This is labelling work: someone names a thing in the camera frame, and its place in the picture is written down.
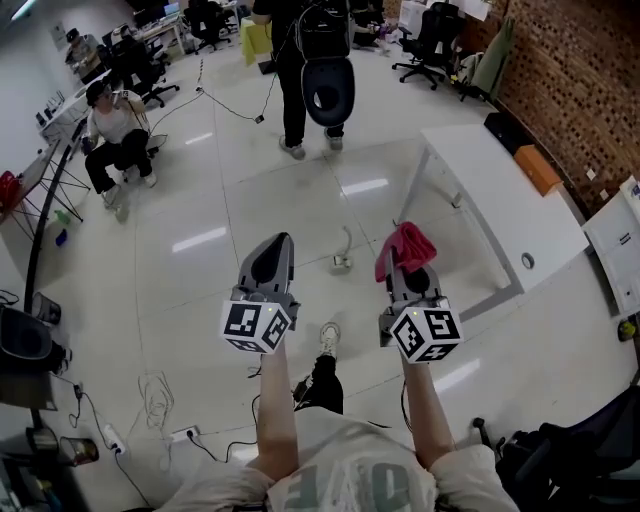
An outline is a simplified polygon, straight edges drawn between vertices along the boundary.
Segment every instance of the shoe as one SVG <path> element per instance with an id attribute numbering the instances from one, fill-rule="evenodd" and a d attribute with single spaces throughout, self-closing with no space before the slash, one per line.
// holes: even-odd
<path id="1" fill-rule="evenodd" d="M 120 192 L 120 185 L 114 185 L 109 190 L 102 193 L 102 200 L 104 201 L 105 208 L 113 207 L 113 205 L 116 203 L 118 192 Z"/>
<path id="2" fill-rule="evenodd" d="M 342 137 L 329 137 L 329 128 L 324 129 L 324 136 L 329 141 L 329 147 L 334 151 L 342 151 Z"/>
<path id="3" fill-rule="evenodd" d="M 302 144 L 298 144 L 297 146 L 290 148 L 289 146 L 287 146 L 285 141 L 286 141 L 286 137 L 284 135 L 281 135 L 280 148 L 282 149 L 282 151 L 284 151 L 285 153 L 289 153 L 296 160 L 303 160 L 307 153 L 302 147 Z"/>
<path id="4" fill-rule="evenodd" d="M 338 359 L 338 343 L 340 327 L 335 322 L 327 322 L 320 330 L 320 356 L 331 356 Z"/>
<path id="5" fill-rule="evenodd" d="M 149 188 L 155 187 L 156 183 L 158 183 L 158 177 L 156 176 L 156 173 L 153 171 L 151 171 L 151 174 L 147 174 L 142 179 L 144 180 L 144 182 L 147 184 L 147 187 Z"/>

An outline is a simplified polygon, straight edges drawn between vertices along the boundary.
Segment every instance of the person sitting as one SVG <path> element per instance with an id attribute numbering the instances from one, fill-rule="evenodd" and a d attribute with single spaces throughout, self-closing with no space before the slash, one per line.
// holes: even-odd
<path id="1" fill-rule="evenodd" d="M 91 107 L 87 120 L 87 137 L 94 149 L 87 155 L 85 167 L 91 183 L 107 207 L 113 206 L 120 187 L 107 173 L 108 165 L 125 170 L 136 165 L 140 177 L 149 187 L 158 181 L 147 155 L 149 124 L 144 116 L 145 106 L 132 91 L 112 92 L 102 81 L 89 86 L 86 93 Z M 105 143 L 96 147 L 99 136 Z"/>
<path id="2" fill-rule="evenodd" d="M 72 28 L 67 32 L 67 42 L 70 46 L 65 63 L 78 74 L 83 84 L 93 82 L 107 70 L 98 55 L 98 41 L 94 36 L 81 36 L 77 28 Z"/>

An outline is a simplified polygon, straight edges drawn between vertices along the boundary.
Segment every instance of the white t-shirt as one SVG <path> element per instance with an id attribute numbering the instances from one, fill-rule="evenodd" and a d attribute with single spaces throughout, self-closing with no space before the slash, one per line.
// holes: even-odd
<path id="1" fill-rule="evenodd" d="M 273 482 L 255 469 L 212 462 L 160 512 L 231 511 L 267 496 L 269 510 L 278 512 L 433 512 L 439 496 L 461 511 L 518 511 L 486 446 L 444 455 L 428 472 L 408 433 L 320 407 L 297 412 L 296 427 L 300 469 L 291 476 Z"/>
<path id="2" fill-rule="evenodd" d="M 127 93 L 129 101 L 142 101 L 135 92 L 127 91 Z M 108 114 L 102 114 L 97 108 L 91 109 L 87 126 L 91 137 L 102 135 L 112 144 L 122 143 L 122 139 L 133 130 L 147 130 L 145 123 L 134 112 L 117 107 Z"/>

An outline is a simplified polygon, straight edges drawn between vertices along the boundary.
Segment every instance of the white desk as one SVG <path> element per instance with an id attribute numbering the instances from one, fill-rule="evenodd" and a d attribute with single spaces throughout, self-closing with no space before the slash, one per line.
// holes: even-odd
<path id="1" fill-rule="evenodd" d="M 511 283 L 460 314 L 462 321 L 531 290 L 588 246 L 578 221 L 560 193 L 542 197 L 513 157 L 483 125 L 447 126 L 421 131 L 425 148 L 398 217 L 406 219 L 422 172 L 442 160 L 458 194 L 476 217 Z M 533 266 L 523 258 L 529 254 Z"/>
<path id="2" fill-rule="evenodd" d="M 151 39 L 152 37 L 157 37 L 161 34 L 164 34 L 165 32 L 169 32 L 170 30 L 173 30 L 173 33 L 175 34 L 176 39 L 178 40 L 178 46 L 180 47 L 180 52 L 182 53 L 182 55 L 186 55 L 186 52 L 184 51 L 184 45 L 182 44 L 182 32 L 180 31 L 181 23 L 182 22 L 180 21 L 180 13 L 171 14 L 166 18 L 162 18 L 161 20 L 158 20 L 158 22 L 154 26 L 148 28 L 144 32 L 142 31 L 138 32 L 134 37 L 137 40 L 146 41 L 147 39 Z"/>

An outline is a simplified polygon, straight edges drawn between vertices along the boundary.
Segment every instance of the office chair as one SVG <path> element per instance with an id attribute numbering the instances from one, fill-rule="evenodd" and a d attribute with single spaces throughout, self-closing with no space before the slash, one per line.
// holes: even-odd
<path id="1" fill-rule="evenodd" d="M 213 46 L 213 51 L 217 51 L 216 44 L 220 41 L 231 42 L 229 38 L 221 38 L 220 30 L 225 28 L 226 17 L 222 7 L 216 2 L 208 2 L 209 5 L 188 7 L 184 10 L 187 23 L 191 27 L 193 37 L 201 39 L 202 42 L 196 47 L 196 55 L 205 46 Z M 201 29 L 201 23 L 205 24 L 205 29 Z"/>
<path id="2" fill-rule="evenodd" d="M 431 90 L 438 87 L 434 77 L 444 81 L 447 74 L 450 74 L 450 67 L 453 40 L 462 32 L 465 20 L 458 16 L 458 8 L 452 4 L 436 2 L 430 9 L 422 14 L 422 27 L 418 39 L 407 39 L 411 31 L 400 27 L 404 37 L 400 40 L 402 50 L 413 54 L 412 62 L 396 62 L 391 69 L 398 66 L 408 68 L 406 75 L 400 77 L 400 82 L 413 75 L 424 75 L 433 84 Z"/>
<path id="3" fill-rule="evenodd" d="M 151 63 L 144 43 L 133 42 L 121 55 L 116 57 L 116 60 L 118 62 L 116 67 L 119 73 L 128 74 L 129 77 L 135 74 L 140 79 L 140 83 L 130 88 L 142 98 L 145 104 L 151 100 L 156 100 L 160 103 L 160 108 L 164 108 L 164 101 L 159 95 L 170 89 L 180 90 L 177 85 L 156 87 L 158 82 L 165 83 L 167 81 L 166 78 L 160 80 L 160 77 L 165 72 L 164 65 Z M 130 84 L 131 80 L 129 78 L 124 82 L 125 84 Z"/>
<path id="4" fill-rule="evenodd" d="M 484 421 L 473 425 L 491 447 Z M 640 510 L 640 387 L 573 427 L 517 432 L 498 454 L 496 470 L 521 512 Z"/>

